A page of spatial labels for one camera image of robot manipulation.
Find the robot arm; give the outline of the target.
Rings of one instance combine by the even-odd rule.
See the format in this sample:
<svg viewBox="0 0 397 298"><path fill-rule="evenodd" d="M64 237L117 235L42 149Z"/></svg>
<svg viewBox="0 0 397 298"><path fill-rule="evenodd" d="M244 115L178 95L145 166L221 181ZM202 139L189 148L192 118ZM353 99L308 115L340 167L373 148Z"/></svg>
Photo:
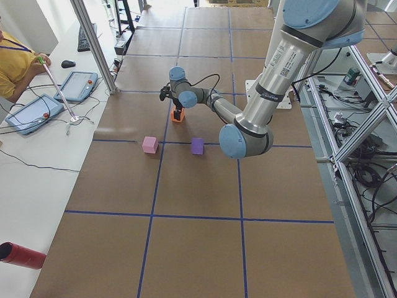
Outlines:
<svg viewBox="0 0 397 298"><path fill-rule="evenodd" d="M257 156L269 151L273 134L268 127L272 114L296 80L304 62L315 50L342 48L359 43L364 36L366 1L285 1L277 20L280 42L253 85L243 110L214 89L196 88L175 66L159 95L170 98L177 109L205 104L225 122L219 143L230 158Z"/></svg>

